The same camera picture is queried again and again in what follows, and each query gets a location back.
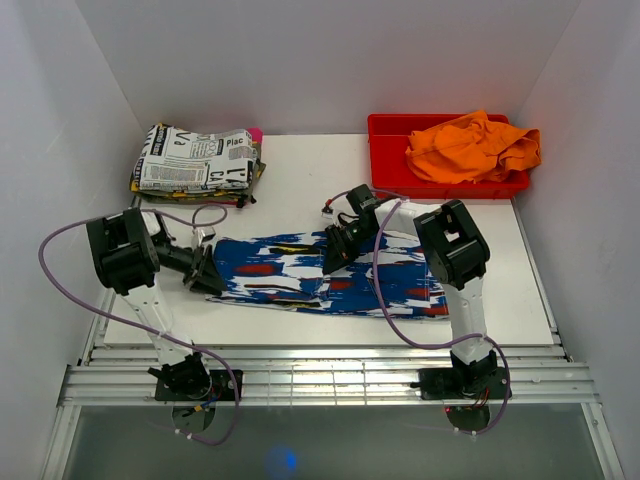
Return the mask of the blue white patterned trousers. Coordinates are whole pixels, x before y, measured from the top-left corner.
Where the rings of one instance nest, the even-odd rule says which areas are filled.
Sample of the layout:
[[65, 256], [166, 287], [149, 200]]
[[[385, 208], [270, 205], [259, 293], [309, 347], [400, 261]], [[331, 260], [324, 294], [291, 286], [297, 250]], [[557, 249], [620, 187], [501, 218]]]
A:
[[[356, 260], [331, 274], [322, 272], [326, 235], [280, 234], [246, 240], [223, 238], [213, 252], [227, 290], [206, 300], [334, 316], [383, 316], [373, 273], [374, 241]], [[429, 320], [448, 315], [444, 291], [428, 269], [417, 238], [386, 232], [378, 252], [378, 276], [389, 314]]]

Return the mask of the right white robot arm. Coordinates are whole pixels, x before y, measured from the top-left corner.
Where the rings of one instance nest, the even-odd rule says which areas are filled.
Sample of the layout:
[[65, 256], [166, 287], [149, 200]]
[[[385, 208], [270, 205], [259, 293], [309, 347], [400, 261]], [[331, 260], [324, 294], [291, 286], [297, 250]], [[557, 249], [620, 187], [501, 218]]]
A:
[[453, 336], [444, 346], [451, 365], [420, 370], [413, 387], [423, 399], [508, 398], [507, 360], [488, 336], [484, 315], [490, 250], [467, 207], [459, 200], [433, 210], [402, 197], [382, 200], [365, 184], [343, 195], [355, 218], [327, 227], [324, 274], [353, 263], [366, 241], [380, 242], [385, 229], [391, 229], [417, 236], [429, 272], [444, 290]]

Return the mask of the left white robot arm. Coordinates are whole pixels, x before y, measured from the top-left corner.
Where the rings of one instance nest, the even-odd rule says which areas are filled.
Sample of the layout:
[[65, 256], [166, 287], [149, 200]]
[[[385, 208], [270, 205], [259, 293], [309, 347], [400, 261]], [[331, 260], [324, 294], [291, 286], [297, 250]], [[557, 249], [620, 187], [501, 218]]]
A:
[[158, 355], [160, 366], [149, 373], [173, 394], [205, 397], [212, 376], [190, 337], [173, 331], [175, 318], [156, 275], [165, 267], [180, 273], [189, 291], [221, 295], [226, 284], [215, 266], [213, 246], [174, 245], [161, 215], [138, 208], [91, 220], [86, 232], [98, 279], [133, 310]]

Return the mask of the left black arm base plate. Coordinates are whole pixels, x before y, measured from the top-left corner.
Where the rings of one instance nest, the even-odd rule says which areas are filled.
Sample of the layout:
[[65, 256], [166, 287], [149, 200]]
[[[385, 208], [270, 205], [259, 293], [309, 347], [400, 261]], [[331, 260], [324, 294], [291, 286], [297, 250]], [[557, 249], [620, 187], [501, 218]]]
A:
[[201, 396], [174, 393], [163, 382], [158, 380], [153, 399], [160, 402], [234, 402], [233, 381], [229, 373], [224, 369], [213, 369], [209, 371], [209, 375], [211, 378], [210, 387]]

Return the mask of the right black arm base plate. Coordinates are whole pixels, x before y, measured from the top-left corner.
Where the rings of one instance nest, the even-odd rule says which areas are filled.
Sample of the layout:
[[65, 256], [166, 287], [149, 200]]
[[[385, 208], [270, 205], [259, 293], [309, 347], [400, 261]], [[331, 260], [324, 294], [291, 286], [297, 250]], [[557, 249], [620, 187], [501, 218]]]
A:
[[411, 386], [420, 390], [423, 400], [499, 400], [512, 395], [506, 370], [501, 367], [475, 379], [465, 378], [453, 367], [424, 368], [418, 371], [418, 381]]

